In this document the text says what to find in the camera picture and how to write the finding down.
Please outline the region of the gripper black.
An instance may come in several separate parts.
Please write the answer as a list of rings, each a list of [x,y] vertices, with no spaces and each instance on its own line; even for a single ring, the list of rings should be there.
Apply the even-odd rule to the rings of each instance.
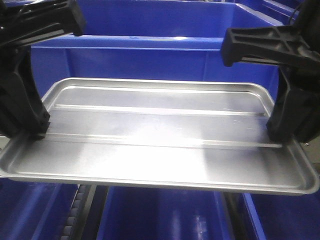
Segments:
[[[85,25],[86,19],[76,0],[15,6],[0,2],[1,135],[13,138],[26,132],[33,138],[45,136],[50,114],[34,81],[28,45],[68,34],[81,36]]]
[[[226,67],[277,65],[278,89],[267,121],[274,142],[308,143],[320,135],[320,6],[303,4],[293,24],[228,28],[221,45]]]

